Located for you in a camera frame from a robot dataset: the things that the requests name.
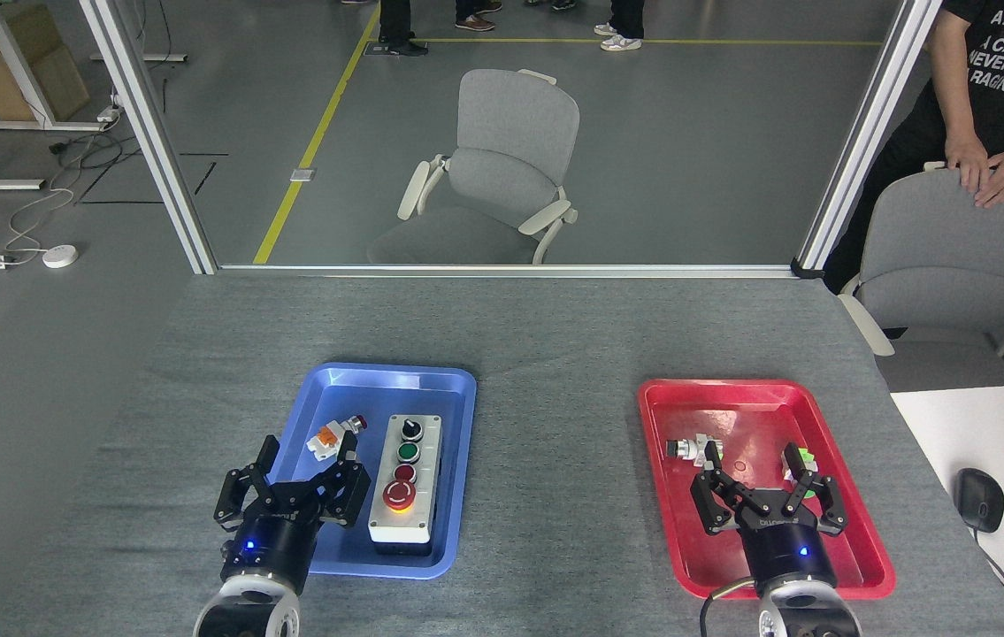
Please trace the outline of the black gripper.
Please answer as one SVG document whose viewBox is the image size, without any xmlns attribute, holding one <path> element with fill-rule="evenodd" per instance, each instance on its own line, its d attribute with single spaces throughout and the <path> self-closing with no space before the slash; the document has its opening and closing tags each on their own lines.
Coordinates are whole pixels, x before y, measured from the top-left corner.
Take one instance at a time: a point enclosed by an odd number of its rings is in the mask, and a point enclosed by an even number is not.
<svg viewBox="0 0 1004 637">
<path fill-rule="evenodd" d="M 254 463 L 227 472 L 213 516 L 224 530 L 234 532 L 222 548 L 221 580 L 258 575 L 302 593 L 321 524 L 352 527 L 371 487 L 356 445 L 355 433 L 345 432 L 331 466 L 311 479 L 273 487 L 268 474 L 280 443 L 268 434 Z M 251 487 L 258 499 L 243 511 Z"/>
<path fill-rule="evenodd" d="M 753 491 L 725 474 L 716 441 L 705 443 L 703 451 L 702 471 L 692 481 L 689 492 L 708 535 L 739 525 L 756 592 L 797 579 L 837 587 L 838 578 L 819 533 L 838 536 L 848 523 L 837 481 L 809 469 L 801 449 L 793 442 L 782 451 L 782 459 L 795 481 L 789 494 L 782 489 Z M 809 491 L 822 508 L 818 519 L 802 504 Z M 765 516 L 764 504 L 770 507 Z"/>
</svg>

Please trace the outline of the person's right hand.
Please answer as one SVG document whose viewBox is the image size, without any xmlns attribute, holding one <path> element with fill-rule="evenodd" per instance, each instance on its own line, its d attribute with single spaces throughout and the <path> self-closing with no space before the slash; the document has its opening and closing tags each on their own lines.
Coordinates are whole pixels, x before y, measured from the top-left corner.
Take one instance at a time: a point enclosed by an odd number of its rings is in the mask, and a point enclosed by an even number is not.
<svg viewBox="0 0 1004 637">
<path fill-rule="evenodd" d="M 944 142 L 944 157 L 947 168 L 959 171 L 960 184 L 968 192 L 977 194 L 988 184 L 992 170 L 988 165 L 987 150 L 977 134 L 950 134 Z"/>
</svg>

